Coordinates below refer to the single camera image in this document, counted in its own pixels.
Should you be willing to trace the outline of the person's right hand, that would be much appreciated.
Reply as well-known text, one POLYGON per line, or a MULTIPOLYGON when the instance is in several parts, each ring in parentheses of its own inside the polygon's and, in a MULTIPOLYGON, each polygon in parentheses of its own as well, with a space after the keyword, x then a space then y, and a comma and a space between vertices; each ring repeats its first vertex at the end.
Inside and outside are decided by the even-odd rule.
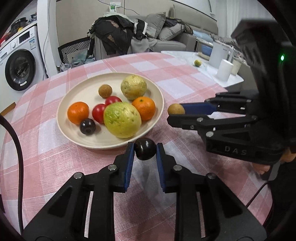
MULTIPOLYGON (((280 162, 292 162, 295 159, 295 153, 292 153, 290 149, 286 149, 284 154, 282 155, 280 162)), ((270 170, 269 165, 263 165, 263 164, 257 164, 252 163, 253 169, 256 173, 263 175, 264 173, 268 172, 270 170)))

